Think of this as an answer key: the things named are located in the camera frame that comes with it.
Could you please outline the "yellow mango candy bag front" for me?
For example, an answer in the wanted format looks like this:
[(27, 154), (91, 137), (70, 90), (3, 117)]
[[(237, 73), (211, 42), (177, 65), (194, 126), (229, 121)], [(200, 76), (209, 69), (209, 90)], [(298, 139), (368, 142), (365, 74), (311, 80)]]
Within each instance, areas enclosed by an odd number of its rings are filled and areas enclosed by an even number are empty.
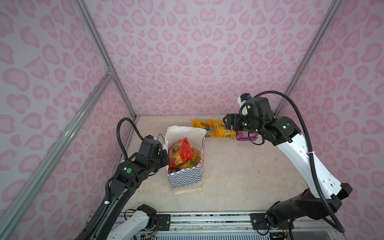
[(191, 158), (188, 162), (185, 162), (184, 164), (179, 166), (180, 170), (183, 169), (189, 169), (196, 167), (201, 162), (201, 154), (200, 153), (194, 153), (194, 157)]

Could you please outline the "red candy bag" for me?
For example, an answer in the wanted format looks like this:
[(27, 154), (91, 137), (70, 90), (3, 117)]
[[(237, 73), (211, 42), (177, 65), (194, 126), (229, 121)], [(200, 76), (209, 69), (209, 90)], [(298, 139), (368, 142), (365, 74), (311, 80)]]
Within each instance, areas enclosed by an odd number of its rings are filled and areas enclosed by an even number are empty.
[(188, 162), (194, 157), (193, 149), (187, 138), (179, 141), (171, 148), (169, 148), (169, 158), (171, 163), (169, 164), (169, 173), (175, 173), (180, 171), (179, 166)]

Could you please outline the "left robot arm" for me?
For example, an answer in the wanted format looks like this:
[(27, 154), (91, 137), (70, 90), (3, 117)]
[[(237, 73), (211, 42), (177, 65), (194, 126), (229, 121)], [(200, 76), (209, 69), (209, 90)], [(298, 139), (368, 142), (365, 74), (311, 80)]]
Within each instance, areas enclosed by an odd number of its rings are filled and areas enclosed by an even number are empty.
[(162, 143), (151, 135), (146, 136), (139, 151), (119, 164), (116, 172), (107, 180), (102, 203), (76, 239), (105, 240), (141, 183), (169, 164)]

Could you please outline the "white paper bag blue handles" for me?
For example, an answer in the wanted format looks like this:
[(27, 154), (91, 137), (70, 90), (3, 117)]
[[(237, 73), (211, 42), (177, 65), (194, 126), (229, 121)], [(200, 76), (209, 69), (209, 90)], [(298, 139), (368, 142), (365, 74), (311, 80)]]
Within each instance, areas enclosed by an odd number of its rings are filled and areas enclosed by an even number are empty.
[(205, 140), (213, 129), (171, 126), (165, 135), (164, 149), (170, 158), (167, 176), (175, 195), (203, 188)]

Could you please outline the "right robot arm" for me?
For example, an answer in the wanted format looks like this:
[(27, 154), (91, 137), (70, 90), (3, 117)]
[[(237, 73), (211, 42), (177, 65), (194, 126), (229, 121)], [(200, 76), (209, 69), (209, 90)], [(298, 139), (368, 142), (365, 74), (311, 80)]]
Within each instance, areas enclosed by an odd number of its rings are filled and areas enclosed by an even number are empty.
[(236, 132), (246, 131), (257, 134), (262, 142), (276, 146), (292, 162), (307, 184), (301, 194), (286, 201), (277, 201), (267, 211), (264, 224), (270, 229), (293, 227), (293, 220), (308, 217), (324, 220), (337, 231), (345, 230), (336, 217), (342, 206), (342, 200), (353, 191), (348, 183), (341, 183), (316, 156), (308, 129), (294, 104), (286, 95), (280, 93), (294, 108), (301, 127), (289, 117), (277, 118), (269, 100), (261, 94), (251, 96), (248, 93), (238, 97), (240, 106), (237, 114), (227, 114), (223, 121), (226, 129)]

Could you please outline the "purple grape candy bag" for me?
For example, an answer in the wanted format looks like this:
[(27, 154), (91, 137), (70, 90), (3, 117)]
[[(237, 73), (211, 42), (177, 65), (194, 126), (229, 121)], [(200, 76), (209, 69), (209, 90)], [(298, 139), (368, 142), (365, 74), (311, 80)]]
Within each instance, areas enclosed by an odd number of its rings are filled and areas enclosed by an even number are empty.
[(236, 134), (236, 138), (238, 141), (256, 141), (258, 139), (258, 135), (255, 133), (249, 133), (248, 131), (239, 131)]

